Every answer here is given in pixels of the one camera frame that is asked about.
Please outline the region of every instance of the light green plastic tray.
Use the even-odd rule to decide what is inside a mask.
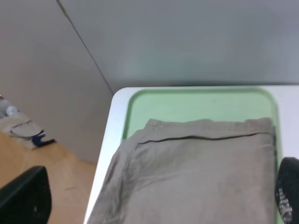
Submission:
[[[277,106],[259,88],[148,89],[137,92],[128,103],[123,138],[143,129],[149,119],[186,122],[198,119],[244,121],[271,118],[276,128],[277,159],[281,161]],[[277,215],[277,224],[283,224]]]

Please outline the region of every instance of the khaki fabric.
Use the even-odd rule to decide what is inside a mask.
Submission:
[[[273,224],[270,119],[148,121],[115,153],[88,224]]]

